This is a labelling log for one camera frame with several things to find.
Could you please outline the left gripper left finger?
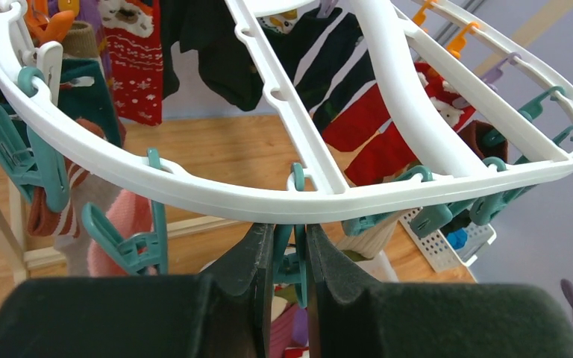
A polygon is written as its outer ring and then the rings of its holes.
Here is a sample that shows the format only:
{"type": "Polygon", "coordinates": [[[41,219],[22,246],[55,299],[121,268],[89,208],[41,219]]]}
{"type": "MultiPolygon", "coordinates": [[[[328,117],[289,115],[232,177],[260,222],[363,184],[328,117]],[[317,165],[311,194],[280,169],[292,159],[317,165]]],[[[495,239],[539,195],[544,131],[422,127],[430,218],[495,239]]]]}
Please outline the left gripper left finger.
{"type": "Polygon", "coordinates": [[[264,357],[272,242],[255,223],[199,274],[26,280],[0,308],[0,357],[264,357]]]}

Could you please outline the white round clip hanger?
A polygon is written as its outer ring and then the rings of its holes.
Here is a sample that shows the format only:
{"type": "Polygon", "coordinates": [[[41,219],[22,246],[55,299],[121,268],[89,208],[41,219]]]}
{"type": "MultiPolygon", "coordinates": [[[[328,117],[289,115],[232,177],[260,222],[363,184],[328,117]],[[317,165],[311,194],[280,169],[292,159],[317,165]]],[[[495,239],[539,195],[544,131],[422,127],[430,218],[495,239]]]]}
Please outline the white round clip hanger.
{"type": "MultiPolygon", "coordinates": [[[[229,1],[234,34],[246,45],[263,79],[263,94],[278,111],[313,182],[309,192],[234,186],[198,178],[170,160],[153,169],[129,153],[81,128],[51,100],[51,90],[34,79],[37,93],[17,85],[22,56],[32,42],[23,19],[24,1],[0,1],[0,87],[29,127],[50,146],[94,175],[174,207],[247,222],[315,224],[373,213],[483,197],[508,189],[558,180],[573,172],[573,151],[564,151],[487,84],[450,55],[390,1],[353,1],[378,86],[401,135],[434,173],[428,182],[411,179],[350,187],[297,97],[293,85],[256,21],[280,5],[229,1]],[[444,123],[425,94],[413,66],[417,51],[524,156],[525,164],[498,171],[485,165],[444,123]]],[[[516,52],[516,65],[541,86],[560,86],[560,106],[573,122],[573,85],[559,72],[484,22],[476,37],[493,51],[516,52]]]]}

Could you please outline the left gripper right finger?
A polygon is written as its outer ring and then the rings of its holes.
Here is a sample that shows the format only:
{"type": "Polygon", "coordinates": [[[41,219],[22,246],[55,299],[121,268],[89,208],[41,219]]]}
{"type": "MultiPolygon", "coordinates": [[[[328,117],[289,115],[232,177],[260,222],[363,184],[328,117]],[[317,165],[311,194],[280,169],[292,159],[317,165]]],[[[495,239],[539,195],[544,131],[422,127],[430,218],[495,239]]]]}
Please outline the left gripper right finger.
{"type": "Polygon", "coordinates": [[[313,357],[573,357],[560,305],[528,285],[384,283],[307,226],[313,357]]]}

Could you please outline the pink sock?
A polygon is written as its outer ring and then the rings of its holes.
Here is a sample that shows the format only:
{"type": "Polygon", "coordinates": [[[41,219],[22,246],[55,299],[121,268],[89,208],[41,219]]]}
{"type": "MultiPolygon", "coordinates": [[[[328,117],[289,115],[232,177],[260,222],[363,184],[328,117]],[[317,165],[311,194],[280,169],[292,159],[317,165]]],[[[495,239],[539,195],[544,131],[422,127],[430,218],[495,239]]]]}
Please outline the pink sock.
{"type": "MultiPolygon", "coordinates": [[[[153,228],[150,200],[126,189],[119,192],[105,215],[124,240],[153,228]]],[[[88,248],[87,268],[92,277],[128,275],[94,240],[88,248]]]]}

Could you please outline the grey sock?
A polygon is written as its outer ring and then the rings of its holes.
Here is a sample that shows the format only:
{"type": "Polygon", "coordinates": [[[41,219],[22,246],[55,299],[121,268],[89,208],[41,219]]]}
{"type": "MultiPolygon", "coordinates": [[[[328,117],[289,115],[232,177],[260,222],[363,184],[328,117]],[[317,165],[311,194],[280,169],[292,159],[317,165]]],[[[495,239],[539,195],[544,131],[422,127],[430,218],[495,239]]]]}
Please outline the grey sock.
{"type": "Polygon", "coordinates": [[[72,206],[80,234],[54,238],[54,249],[66,258],[68,276],[90,276],[87,268],[87,252],[92,242],[89,229],[97,226],[94,222],[104,216],[121,190],[121,187],[95,175],[89,175],[80,186],[72,190],[72,206]]]}

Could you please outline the dark teal sock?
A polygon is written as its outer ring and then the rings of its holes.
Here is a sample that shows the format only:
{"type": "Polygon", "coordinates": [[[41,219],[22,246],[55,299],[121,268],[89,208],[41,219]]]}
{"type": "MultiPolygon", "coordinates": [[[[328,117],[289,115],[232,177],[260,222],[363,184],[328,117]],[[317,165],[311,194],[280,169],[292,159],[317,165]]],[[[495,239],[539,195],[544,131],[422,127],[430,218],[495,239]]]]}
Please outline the dark teal sock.
{"type": "MultiPolygon", "coordinates": [[[[84,118],[98,125],[107,141],[122,147],[125,129],[119,122],[99,63],[91,59],[67,58],[62,62],[58,108],[72,119],[84,118]]],[[[13,118],[24,144],[30,147],[27,125],[18,118],[0,90],[0,105],[13,118]]]]}

